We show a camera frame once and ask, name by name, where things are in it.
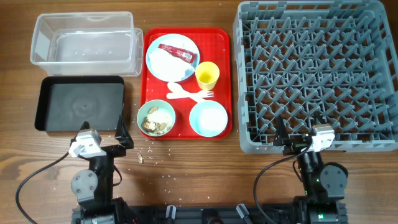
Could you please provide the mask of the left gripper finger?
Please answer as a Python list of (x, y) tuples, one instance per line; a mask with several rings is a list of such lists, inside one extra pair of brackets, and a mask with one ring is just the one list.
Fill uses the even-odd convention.
[(134, 142), (129, 134), (122, 115), (119, 116), (114, 138), (118, 140), (119, 144), (125, 149), (132, 149), (134, 147)]
[(89, 122), (84, 121), (83, 124), (82, 124), (82, 126), (81, 126), (81, 128), (80, 128), (80, 130), (79, 130), (79, 132), (77, 132), (77, 134), (75, 135), (75, 137), (72, 138), (72, 139), (70, 140), (70, 145), (72, 146), (73, 144), (76, 144), (77, 146), (80, 146), (81, 144), (80, 144), (80, 142), (79, 142), (79, 140), (78, 140), (78, 136), (79, 136), (81, 133), (84, 133), (84, 132), (85, 132), (86, 130), (88, 130), (89, 128), (90, 128)]

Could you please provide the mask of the green bowl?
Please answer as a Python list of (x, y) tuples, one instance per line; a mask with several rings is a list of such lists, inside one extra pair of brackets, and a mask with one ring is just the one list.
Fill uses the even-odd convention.
[(137, 118), (136, 118), (139, 129), (140, 129), (144, 134), (146, 134), (146, 135), (148, 135), (148, 136), (150, 136), (150, 137), (155, 137), (155, 138), (157, 138), (157, 137), (166, 135), (167, 133), (169, 133), (169, 132), (171, 131), (171, 129), (170, 129), (168, 132), (166, 132), (165, 134), (163, 134), (163, 135), (160, 135), (160, 136), (153, 136), (153, 135), (148, 134), (148, 133), (147, 133), (146, 131), (144, 131), (144, 129), (141, 127), (141, 125), (142, 125), (142, 123), (143, 123), (143, 121), (144, 121), (144, 118), (145, 118), (145, 116), (147, 115), (148, 111), (149, 111), (152, 107), (155, 107), (155, 106), (158, 107), (158, 108), (163, 108), (163, 109), (165, 109), (166, 111), (168, 111), (168, 112), (170, 113), (170, 115), (171, 115), (171, 117), (172, 117), (172, 119), (173, 119), (173, 125), (172, 125), (171, 129), (173, 128), (173, 126), (174, 126), (174, 124), (175, 124), (176, 113), (175, 113), (174, 108), (171, 106), (171, 104), (168, 103), (168, 102), (166, 102), (166, 101), (164, 101), (164, 100), (150, 100), (150, 101), (144, 103), (144, 104), (139, 108), (139, 111), (137, 112)]

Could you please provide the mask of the rice and food scraps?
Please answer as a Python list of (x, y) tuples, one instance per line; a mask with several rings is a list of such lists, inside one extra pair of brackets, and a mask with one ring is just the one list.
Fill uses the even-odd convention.
[(173, 125), (173, 119), (163, 108), (152, 107), (144, 118), (141, 127), (148, 134), (160, 136), (168, 132)]

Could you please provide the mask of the white plastic spoon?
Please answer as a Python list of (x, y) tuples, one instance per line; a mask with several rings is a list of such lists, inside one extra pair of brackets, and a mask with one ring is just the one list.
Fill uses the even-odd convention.
[[(174, 93), (184, 93), (184, 92), (188, 92), (186, 90), (184, 90), (182, 88), (182, 86), (178, 83), (174, 83), (174, 82), (168, 82), (167, 84), (168, 89), (170, 90), (170, 92), (174, 92)], [(191, 99), (193, 99), (194, 101), (196, 101), (197, 103), (200, 103), (203, 101), (203, 98), (194, 98), (191, 97)]]

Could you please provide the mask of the light blue bowl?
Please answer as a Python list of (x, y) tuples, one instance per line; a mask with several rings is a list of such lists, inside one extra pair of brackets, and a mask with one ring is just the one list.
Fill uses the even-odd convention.
[(228, 114), (218, 102), (205, 100), (197, 103), (190, 111), (191, 128), (198, 135), (212, 138), (220, 135), (227, 127)]

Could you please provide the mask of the white napkin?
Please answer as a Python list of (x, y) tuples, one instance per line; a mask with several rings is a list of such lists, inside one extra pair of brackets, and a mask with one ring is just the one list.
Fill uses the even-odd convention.
[(166, 82), (178, 82), (186, 76), (187, 72), (194, 71), (189, 63), (162, 49), (150, 53), (149, 62), (152, 74)]

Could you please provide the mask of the white plastic fork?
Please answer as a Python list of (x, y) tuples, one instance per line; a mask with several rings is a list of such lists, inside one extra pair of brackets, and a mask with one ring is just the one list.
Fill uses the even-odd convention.
[(189, 92), (184, 92), (184, 93), (168, 93), (166, 94), (167, 99), (180, 99), (180, 98), (212, 98), (214, 97), (214, 92), (213, 91), (206, 91), (206, 90), (201, 90), (198, 93), (189, 93)]

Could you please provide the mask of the yellow plastic cup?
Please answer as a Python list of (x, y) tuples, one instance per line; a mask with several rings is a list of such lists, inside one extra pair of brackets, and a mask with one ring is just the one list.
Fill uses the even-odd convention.
[(195, 70), (195, 77), (200, 89), (212, 90), (220, 77), (220, 70), (213, 62), (202, 62)]

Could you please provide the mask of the red snack wrapper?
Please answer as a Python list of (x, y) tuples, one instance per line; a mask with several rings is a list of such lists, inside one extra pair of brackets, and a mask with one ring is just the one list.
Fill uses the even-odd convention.
[(186, 49), (174, 47), (171, 45), (159, 44), (158, 48), (165, 50), (166, 52), (170, 53), (174, 57), (182, 59), (184, 62), (187, 62), (187, 63), (193, 63), (197, 57), (196, 53), (193, 53)]

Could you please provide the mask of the large light blue plate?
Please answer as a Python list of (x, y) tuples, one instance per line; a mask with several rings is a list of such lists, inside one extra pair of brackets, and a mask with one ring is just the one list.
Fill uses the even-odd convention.
[(181, 34), (165, 34), (153, 41), (146, 53), (151, 74), (164, 82), (180, 82), (195, 72), (200, 51), (193, 40)]

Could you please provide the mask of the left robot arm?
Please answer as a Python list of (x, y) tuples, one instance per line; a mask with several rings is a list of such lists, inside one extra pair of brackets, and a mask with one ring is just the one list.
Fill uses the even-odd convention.
[(134, 147), (124, 119), (119, 117), (115, 137), (116, 145), (101, 147), (102, 138), (85, 121), (71, 140), (69, 154), (89, 162), (89, 168), (77, 172), (71, 181), (72, 192), (79, 207), (72, 211), (72, 223), (137, 223), (137, 215), (123, 198), (113, 197), (113, 174), (119, 170), (114, 159), (126, 156)]

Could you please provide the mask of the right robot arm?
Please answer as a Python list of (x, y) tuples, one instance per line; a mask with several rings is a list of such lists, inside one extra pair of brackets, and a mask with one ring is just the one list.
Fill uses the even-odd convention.
[(286, 211), (279, 212), (282, 223), (348, 223), (345, 197), (348, 170), (339, 163), (324, 163), (321, 152), (329, 148), (335, 138), (335, 131), (325, 123), (318, 113), (320, 122), (312, 127), (309, 135), (293, 139), (287, 133), (281, 116), (277, 117), (275, 146), (282, 146), (285, 156), (294, 156), (300, 169), (304, 196), (294, 197)]

